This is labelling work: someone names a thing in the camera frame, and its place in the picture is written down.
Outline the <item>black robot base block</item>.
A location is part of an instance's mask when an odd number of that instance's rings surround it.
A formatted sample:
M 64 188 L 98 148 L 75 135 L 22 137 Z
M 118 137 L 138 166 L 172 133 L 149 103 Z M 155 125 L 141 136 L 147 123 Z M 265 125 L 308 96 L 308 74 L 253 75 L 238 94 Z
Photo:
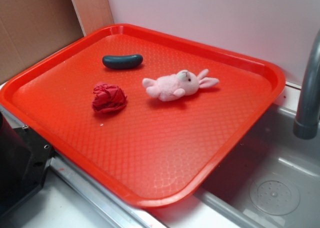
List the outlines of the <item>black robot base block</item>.
M 52 145 L 32 128 L 13 128 L 0 115 L 1 217 L 43 188 L 52 153 Z

